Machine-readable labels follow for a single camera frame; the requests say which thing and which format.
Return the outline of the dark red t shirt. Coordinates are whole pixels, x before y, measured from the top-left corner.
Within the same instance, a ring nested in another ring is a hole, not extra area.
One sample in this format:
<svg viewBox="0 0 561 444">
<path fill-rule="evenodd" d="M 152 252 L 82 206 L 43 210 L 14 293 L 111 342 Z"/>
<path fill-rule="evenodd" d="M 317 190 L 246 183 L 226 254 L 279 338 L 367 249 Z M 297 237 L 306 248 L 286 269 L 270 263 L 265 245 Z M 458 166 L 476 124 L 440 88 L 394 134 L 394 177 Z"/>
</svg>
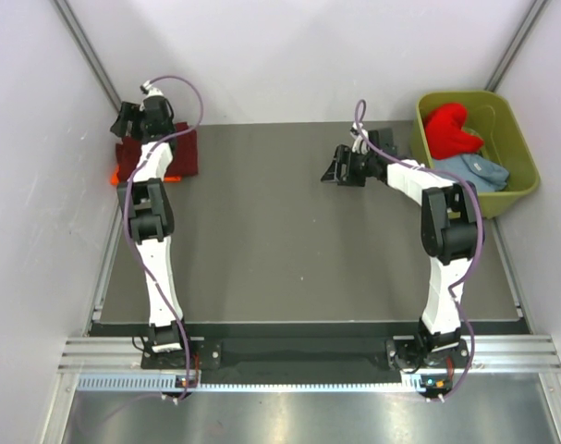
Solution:
<svg viewBox="0 0 561 444">
<path fill-rule="evenodd" d="M 199 173 L 198 135 L 197 131 L 185 133 L 176 139 L 177 147 L 173 159 L 168 165 L 164 182 L 180 182 L 185 177 Z M 141 158 L 140 142 L 131 137 L 124 137 L 116 144 L 116 169 L 110 179 L 113 186 L 127 181 Z"/>
</svg>

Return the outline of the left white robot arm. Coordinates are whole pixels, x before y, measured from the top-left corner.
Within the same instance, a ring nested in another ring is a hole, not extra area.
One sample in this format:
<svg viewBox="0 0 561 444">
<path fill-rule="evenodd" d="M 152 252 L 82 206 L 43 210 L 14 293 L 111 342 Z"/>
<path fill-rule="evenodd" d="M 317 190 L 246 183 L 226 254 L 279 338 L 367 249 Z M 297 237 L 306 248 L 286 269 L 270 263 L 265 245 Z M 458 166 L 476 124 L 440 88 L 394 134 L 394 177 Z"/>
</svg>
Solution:
<svg viewBox="0 0 561 444">
<path fill-rule="evenodd" d="M 116 190 L 123 232 L 146 282 L 150 312 L 144 352 L 180 367 L 189 364 L 194 346 L 184 329 L 171 261 L 175 220 L 165 173 L 176 149 L 174 111 L 159 89 L 141 90 L 141 102 L 123 103 L 111 128 L 116 136 L 139 144 L 131 171 Z"/>
</svg>

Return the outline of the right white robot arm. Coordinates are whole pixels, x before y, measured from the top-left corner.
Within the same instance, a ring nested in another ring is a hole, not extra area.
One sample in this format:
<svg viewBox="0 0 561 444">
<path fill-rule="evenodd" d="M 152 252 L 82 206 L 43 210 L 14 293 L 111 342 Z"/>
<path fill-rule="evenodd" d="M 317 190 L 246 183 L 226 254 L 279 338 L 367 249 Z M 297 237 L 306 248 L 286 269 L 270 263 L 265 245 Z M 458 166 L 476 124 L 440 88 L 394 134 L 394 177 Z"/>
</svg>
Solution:
<svg viewBox="0 0 561 444">
<path fill-rule="evenodd" d="M 411 349 L 413 368 L 435 366 L 461 347 L 459 307 L 466 274 L 483 235 L 474 193 L 416 160 L 401 157 L 390 129 L 350 129 L 353 143 L 339 144 L 321 181 L 363 187 L 375 178 L 421 209 L 421 245 L 430 257 L 428 299 Z"/>
</svg>

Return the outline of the orange folded t shirt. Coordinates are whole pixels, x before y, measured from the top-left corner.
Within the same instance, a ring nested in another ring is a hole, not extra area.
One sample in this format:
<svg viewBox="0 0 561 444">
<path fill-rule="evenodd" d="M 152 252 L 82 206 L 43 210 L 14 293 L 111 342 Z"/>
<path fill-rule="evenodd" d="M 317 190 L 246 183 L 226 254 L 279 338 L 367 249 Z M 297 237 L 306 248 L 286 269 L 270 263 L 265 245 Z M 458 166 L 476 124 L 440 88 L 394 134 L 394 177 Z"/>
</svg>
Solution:
<svg viewBox="0 0 561 444">
<path fill-rule="evenodd" d="M 150 176 L 147 176 L 146 174 L 141 174 L 141 173 L 138 173 L 138 174 L 135 176 L 135 179 L 142 179 L 142 180 L 145 180 L 145 179 L 149 179 L 149 178 L 150 178 Z M 127 176 L 125 177 L 124 174 L 122 173 L 122 171 L 121 171 L 120 169 L 117 168 L 117 169 L 114 171 L 114 173 L 113 173 L 113 175 L 111 176 L 111 178 L 110 178 L 110 184 L 111 184 L 112 186 L 116 187 L 119 183 L 125 182 L 125 181 L 127 181 L 128 179 L 129 179 L 129 175 L 127 175 Z M 163 183 L 179 183 L 179 182 L 181 182 L 182 180 L 183 180 L 183 177 L 182 177 L 182 176 L 168 176 L 168 175 L 165 175 L 165 176 L 163 176 L 163 177 L 161 178 L 161 181 L 162 181 Z"/>
</svg>

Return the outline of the bright red t shirt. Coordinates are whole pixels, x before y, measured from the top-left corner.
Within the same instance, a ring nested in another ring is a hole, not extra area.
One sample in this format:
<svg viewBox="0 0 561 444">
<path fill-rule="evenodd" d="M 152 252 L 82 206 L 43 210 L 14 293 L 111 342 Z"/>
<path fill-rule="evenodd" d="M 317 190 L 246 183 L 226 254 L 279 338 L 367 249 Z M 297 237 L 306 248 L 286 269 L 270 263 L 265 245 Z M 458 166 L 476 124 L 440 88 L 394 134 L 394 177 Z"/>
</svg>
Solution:
<svg viewBox="0 0 561 444">
<path fill-rule="evenodd" d="M 461 154 L 476 154 L 484 140 L 463 130 L 467 108 L 460 103 L 447 103 L 435 108 L 424 120 L 423 128 L 429 152 L 435 160 Z"/>
</svg>

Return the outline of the blue t shirt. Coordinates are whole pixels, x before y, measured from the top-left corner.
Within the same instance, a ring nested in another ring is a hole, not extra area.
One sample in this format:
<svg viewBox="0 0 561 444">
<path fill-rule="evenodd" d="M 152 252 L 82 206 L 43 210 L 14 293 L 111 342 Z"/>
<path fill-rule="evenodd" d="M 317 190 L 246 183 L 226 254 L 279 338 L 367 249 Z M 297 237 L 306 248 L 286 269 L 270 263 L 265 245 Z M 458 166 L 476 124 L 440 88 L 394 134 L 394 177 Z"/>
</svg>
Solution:
<svg viewBox="0 0 561 444">
<path fill-rule="evenodd" d="M 510 176 L 504 167 L 479 154 L 459 154 L 443 160 L 434 159 L 433 164 L 438 170 L 471 182 L 477 192 L 502 191 Z"/>
</svg>

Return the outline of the green plastic bin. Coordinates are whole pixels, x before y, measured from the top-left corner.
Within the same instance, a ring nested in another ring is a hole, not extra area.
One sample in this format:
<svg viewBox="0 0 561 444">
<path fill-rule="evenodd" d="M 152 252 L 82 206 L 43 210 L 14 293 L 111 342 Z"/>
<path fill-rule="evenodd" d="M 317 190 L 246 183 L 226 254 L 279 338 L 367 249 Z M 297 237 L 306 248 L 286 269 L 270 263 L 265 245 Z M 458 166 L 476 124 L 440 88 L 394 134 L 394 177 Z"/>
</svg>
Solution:
<svg viewBox="0 0 561 444">
<path fill-rule="evenodd" d="M 465 106 L 468 111 L 466 127 L 476 131 L 484 140 L 482 156 L 509 172 L 503 190 L 479 194 L 482 216 L 488 219 L 500 216 L 518 199 L 535 191 L 540 184 L 531 151 L 506 99 L 483 90 L 430 92 L 423 95 L 415 106 L 415 120 L 409 139 L 411 156 L 426 167 L 434 167 L 423 123 L 432 111 L 449 103 Z"/>
</svg>

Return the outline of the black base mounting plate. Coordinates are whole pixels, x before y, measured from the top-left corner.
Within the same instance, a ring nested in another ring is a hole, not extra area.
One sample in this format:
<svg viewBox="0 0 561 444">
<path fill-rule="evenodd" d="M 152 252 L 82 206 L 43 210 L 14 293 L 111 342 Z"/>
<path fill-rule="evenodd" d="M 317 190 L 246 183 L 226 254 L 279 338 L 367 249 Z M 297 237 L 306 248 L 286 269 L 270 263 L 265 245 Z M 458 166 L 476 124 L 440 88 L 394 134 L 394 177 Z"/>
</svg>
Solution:
<svg viewBox="0 0 561 444">
<path fill-rule="evenodd" d="M 412 337 L 206 338 L 193 340 L 189 354 L 172 351 L 141 358 L 144 370 L 172 371 L 198 383 L 219 385 L 346 385 L 392 383 L 399 372 L 461 369 L 469 358 L 462 340 L 431 355 Z"/>
</svg>

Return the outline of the aluminium frame rail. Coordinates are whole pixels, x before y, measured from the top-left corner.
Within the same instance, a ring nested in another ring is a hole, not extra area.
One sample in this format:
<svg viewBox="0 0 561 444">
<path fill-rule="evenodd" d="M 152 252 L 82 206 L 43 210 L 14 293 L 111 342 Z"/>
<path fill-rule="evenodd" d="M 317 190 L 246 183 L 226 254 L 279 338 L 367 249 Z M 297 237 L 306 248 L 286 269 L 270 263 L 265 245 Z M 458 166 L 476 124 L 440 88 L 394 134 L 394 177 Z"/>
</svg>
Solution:
<svg viewBox="0 0 561 444">
<path fill-rule="evenodd" d="M 456 359 L 463 363 L 470 354 L 470 370 L 486 373 L 545 373 L 561 369 L 555 345 L 546 336 L 479 335 L 465 338 L 467 349 Z M 371 364 L 383 367 L 394 352 L 380 338 L 263 338 L 198 339 L 190 346 L 201 370 L 219 370 L 233 364 L 303 363 Z M 67 340 L 58 368 L 64 371 L 127 371 L 147 368 L 182 368 L 178 358 L 148 357 L 140 345 L 127 338 L 72 338 Z"/>
</svg>

